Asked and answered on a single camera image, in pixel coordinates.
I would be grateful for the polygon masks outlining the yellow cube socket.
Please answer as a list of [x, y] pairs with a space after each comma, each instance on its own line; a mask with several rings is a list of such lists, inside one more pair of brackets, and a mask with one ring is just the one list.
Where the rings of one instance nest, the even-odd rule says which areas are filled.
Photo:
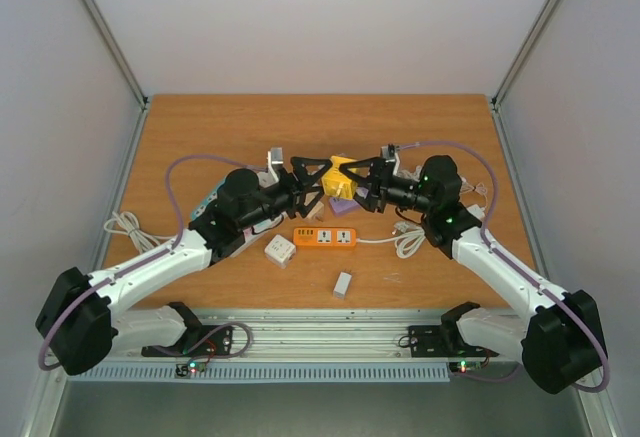
[[342, 200], [353, 200], [357, 190], [357, 183], [340, 172], [339, 167], [344, 163], [352, 163], [354, 159], [333, 155], [329, 171], [321, 178], [321, 183], [326, 196]]

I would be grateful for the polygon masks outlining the beige cube socket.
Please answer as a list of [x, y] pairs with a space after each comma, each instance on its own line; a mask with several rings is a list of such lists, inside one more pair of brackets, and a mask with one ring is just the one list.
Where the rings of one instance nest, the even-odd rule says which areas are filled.
[[313, 206], [313, 208], [310, 210], [310, 212], [307, 214], [304, 220], [307, 222], [322, 222], [324, 220], [324, 210], [325, 210], [324, 203], [322, 202], [322, 200], [319, 200]]

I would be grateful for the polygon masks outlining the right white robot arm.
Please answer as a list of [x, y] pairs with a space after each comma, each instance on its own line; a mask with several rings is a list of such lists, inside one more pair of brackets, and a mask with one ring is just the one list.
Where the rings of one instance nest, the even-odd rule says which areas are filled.
[[461, 177], [448, 155], [428, 158], [417, 179], [398, 176], [394, 153], [340, 165], [344, 176], [367, 189], [356, 200], [369, 212], [420, 213], [429, 243], [472, 271], [514, 311], [503, 317], [476, 304], [453, 309], [443, 320], [441, 340], [453, 353], [482, 347], [520, 364], [542, 390], [557, 394], [569, 386], [581, 391], [586, 375], [600, 371], [592, 392], [610, 380], [606, 344], [595, 300], [550, 282], [501, 245], [460, 201]]

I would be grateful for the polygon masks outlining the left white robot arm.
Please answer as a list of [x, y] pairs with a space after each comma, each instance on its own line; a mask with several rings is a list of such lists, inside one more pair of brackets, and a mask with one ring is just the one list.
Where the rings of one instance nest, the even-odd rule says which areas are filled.
[[285, 168], [267, 159], [273, 183], [260, 184], [257, 171], [231, 171], [211, 202], [191, 222], [180, 220], [177, 233], [145, 253], [110, 268], [82, 273], [72, 267], [54, 281], [36, 318], [43, 338], [37, 363], [81, 374], [100, 363], [121, 336], [115, 321], [148, 295], [192, 273], [219, 263], [246, 242], [247, 230], [280, 217], [305, 217], [324, 194], [321, 178], [328, 159], [293, 157]]

